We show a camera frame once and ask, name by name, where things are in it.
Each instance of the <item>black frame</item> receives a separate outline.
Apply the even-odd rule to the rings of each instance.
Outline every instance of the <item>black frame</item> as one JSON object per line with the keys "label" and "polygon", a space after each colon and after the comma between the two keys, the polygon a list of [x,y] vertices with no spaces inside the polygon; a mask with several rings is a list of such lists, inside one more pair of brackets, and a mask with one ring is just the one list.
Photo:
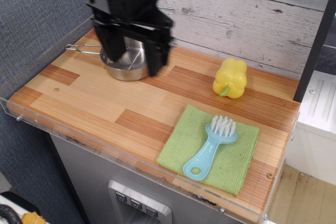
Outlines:
{"label": "black frame", "polygon": [[319,29],[317,31],[298,88],[296,90],[294,101],[302,102],[303,97],[305,96],[304,94],[307,90],[309,81],[314,72],[317,60],[320,56],[324,41],[326,40],[335,13],[336,13],[336,0],[328,0]]}

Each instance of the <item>light blue brush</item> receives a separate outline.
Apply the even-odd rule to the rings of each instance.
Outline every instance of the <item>light blue brush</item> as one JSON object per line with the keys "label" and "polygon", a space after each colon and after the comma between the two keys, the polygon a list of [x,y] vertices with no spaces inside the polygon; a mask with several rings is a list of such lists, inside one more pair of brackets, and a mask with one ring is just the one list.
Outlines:
{"label": "light blue brush", "polygon": [[231,144],[237,140],[236,123],[223,116],[214,116],[205,126],[208,139],[200,151],[183,166],[184,174],[195,181],[203,180],[208,174],[220,144]]}

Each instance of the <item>yellow object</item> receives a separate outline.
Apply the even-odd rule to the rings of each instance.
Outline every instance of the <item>yellow object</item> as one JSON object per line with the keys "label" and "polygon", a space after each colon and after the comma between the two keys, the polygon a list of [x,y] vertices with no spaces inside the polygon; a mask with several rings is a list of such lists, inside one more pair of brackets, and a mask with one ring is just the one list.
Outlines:
{"label": "yellow object", "polygon": [[213,90],[220,97],[239,98],[245,91],[247,84],[246,63],[242,60],[228,58],[223,61],[216,73]]}
{"label": "yellow object", "polygon": [[47,224],[36,212],[28,212],[22,216],[22,224]]}

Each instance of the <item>brush bristles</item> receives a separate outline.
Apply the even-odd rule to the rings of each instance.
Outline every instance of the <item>brush bristles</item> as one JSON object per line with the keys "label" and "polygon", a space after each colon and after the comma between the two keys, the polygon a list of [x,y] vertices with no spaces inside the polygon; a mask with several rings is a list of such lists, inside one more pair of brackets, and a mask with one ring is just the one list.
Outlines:
{"label": "brush bristles", "polygon": [[211,130],[216,134],[219,133],[220,136],[224,134],[225,137],[232,136],[236,130],[236,122],[232,119],[228,119],[227,116],[214,116],[211,121]]}

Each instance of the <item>green towel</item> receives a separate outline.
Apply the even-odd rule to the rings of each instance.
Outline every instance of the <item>green towel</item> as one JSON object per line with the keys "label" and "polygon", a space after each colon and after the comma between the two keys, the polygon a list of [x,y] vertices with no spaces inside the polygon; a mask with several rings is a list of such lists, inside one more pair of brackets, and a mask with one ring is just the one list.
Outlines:
{"label": "green towel", "polygon": [[[157,163],[184,176],[183,166],[206,142],[205,126],[213,116],[188,105]],[[232,144],[221,144],[218,147],[208,175],[200,181],[234,195],[238,195],[243,186],[257,145],[259,128],[237,122],[236,132],[238,139]]]}

